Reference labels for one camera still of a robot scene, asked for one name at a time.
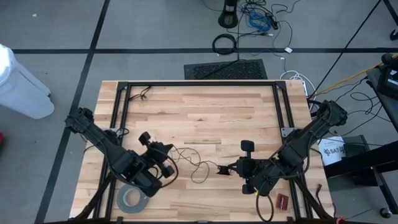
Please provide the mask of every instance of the white bin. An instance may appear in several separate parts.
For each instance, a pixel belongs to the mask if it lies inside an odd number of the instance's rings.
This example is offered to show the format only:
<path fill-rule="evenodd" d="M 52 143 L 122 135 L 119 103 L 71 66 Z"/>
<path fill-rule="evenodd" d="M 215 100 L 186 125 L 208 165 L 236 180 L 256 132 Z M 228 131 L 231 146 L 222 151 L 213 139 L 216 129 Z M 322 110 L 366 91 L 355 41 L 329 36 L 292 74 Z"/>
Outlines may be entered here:
<path fill-rule="evenodd" d="M 19 64 L 11 49 L 0 44 L 0 105 L 34 119 L 54 112 L 50 90 Z"/>

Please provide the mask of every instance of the wooden tabletop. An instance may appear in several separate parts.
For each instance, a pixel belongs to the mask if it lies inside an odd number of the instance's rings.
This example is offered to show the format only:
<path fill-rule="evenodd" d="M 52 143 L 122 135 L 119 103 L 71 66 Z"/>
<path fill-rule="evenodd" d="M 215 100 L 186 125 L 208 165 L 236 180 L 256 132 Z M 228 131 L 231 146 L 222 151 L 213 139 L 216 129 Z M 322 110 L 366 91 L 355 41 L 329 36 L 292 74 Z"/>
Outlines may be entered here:
<path fill-rule="evenodd" d="M 109 127 L 117 83 L 102 83 L 95 109 L 95 123 L 102 128 Z M 303 86 L 297 80 L 286 81 L 286 84 L 295 126 L 304 127 L 311 122 L 311 117 Z M 134 87 L 131 96 L 139 94 L 145 87 Z M 270 86 L 153 86 L 146 96 L 144 101 L 136 99 L 130 102 L 126 121 L 130 133 L 123 139 L 126 149 L 133 149 L 139 154 L 146 150 L 138 141 L 144 131 L 148 131 L 153 140 L 164 144 L 196 149 L 203 161 L 209 160 L 219 165 L 230 164 L 244 155 L 240 149 L 241 140 L 255 142 L 253 158 L 268 158 L 282 145 Z M 281 92 L 279 98 L 287 124 Z M 124 97 L 121 99 L 116 127 L 119 126 L 123 110 Z M 178 157 L 175 152 L 171 153 L 174 158 Z M 198 162 L 198 155 L 192 150 L 184 151 L 183 155 L 190 156 L 194 163 Z M 308 188 L 315 195 L 317 185 L 322 184 L 320 200 L 325 210 L 332 215 L 333 206 L 322 161 L 316 152 L 311 151 L 310 156 L 310 168 L 305 174 Z M 102 162 L 103 155 L 95 147 L 85 153 L 71 217 L 79 214 L 96 192 Z M 217 175 L 216 166 L 209 164 L 208 178 L 203 183 L 196 184 L 191 180 L 196 167 L 183 159 L 177 165 L 180 171 L 178 179 L 160 189 L 140 213 L 126 214 L 120 211 L 116 197 L 124 184 L 118 181 L 112 219 L 122 216 L 125 221 L 260 221 L 255 209 L 256 197 L 241 193 L 244 181 L 237 174 Z M 193 179 L 200 182 L 207 172 L 208 166 L 202 164 Z M 164 179 L 163 183 L 170 180 L 171 178 Z M 301 214 L 305 216 L 300 190 L 297 189 L 297 192 Z M 278 194 L 289 196 L 289 203 L 286 211 L 275 209 L 273 220 L 286 221 L 286 217 L 294 217 L 289 183 L 286 180 L 280 179 L 271 191 L 274 207 Z M 104 216 L 107 195 L 105 192 L 101 217 Z M 268 199 L 261 197 L 259 207 L 267 219 L 271 212 Z"/>

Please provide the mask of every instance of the red object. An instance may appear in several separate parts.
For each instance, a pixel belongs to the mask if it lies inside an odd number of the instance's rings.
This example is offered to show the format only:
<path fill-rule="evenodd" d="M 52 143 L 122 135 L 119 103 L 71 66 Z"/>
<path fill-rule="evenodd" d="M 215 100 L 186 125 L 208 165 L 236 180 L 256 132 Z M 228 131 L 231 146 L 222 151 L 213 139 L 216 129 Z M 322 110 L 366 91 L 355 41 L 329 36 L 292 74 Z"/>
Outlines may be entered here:
<path fill-rule="evenodd" d="M 287 203 L 289 202 L 289 197 L 286 195 L 278 194 L 276 206 L 277 208 L 286 211 L 287 210 Z"/>

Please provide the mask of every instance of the white trash can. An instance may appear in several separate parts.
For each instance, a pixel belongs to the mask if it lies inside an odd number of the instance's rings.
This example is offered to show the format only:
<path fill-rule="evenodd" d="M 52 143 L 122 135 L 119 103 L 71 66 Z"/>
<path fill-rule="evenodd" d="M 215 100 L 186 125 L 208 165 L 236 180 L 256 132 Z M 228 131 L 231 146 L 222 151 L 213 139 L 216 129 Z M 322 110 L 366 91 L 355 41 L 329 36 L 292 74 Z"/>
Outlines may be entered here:
<path fill-rule="evenodd" d="M 19 64 L 11 49 L 0 44 L 0 105 L 34 119 L 54 112 L 50 90 Z"/>

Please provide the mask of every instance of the yellow cable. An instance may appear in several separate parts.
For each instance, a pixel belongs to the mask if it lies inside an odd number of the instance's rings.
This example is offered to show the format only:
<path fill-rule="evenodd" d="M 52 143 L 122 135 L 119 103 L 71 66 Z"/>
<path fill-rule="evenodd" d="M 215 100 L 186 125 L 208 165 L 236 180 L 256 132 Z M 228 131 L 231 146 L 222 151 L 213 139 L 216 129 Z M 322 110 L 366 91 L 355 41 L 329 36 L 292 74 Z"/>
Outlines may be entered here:
<path fill-rule="evenodd" d="M 322 91 L 319 91 L 319 92 L 318 92 L 316 95 L 314 95 L 314 96 L 318 96 L 318 95 L 320 95 L 321 93 L 324 93 L 324 92 L 330 90 L 331 88 L 334 88 L 334 87 L 336 87 L 336 86 L 338 86 L 338 85 L 340 85 L 340 84 L 342 84 L 342 83 L 344 83 L 344 82 L 350 81 L 350 80 L 352 80 L 353 78 L 358 77 L 358 76 L 364 74 L 365 72 L 367 72 L 368 70 L 374 69 L 375 67 L 377 67 L 377 66 L 379 66 L 379 65 L 381 65 L 381 64 L 382 64 L 382 62 L 378 63 L 377 65 L 375 65 L 375 66 L 373 66 L 373 67 L 371 67 L 371 68 L 368 68 L 368 69 L 366 69 L 366 70 L 363 70 L 362 72 L 359 72 L 359 73 L 357 73 L 357 74 L 355 74 L 355 75 L 353 75 L 353 76 L 350 76 L 350 77 L 348 77 L 348 78 L 346 78 L 346 79 L 344 79 L 344 80 L 342 80 L 342 81 L 340 81 L 340 82 L 338 82 L 338 83 L 336 83 L 336 84 L 334 84 L 334 85 L 332 85 L 332 86 L 329 86 L 328 88 L 326 88 L 326 89 L 324 89 L 324 90 L 322 90 Z"/>

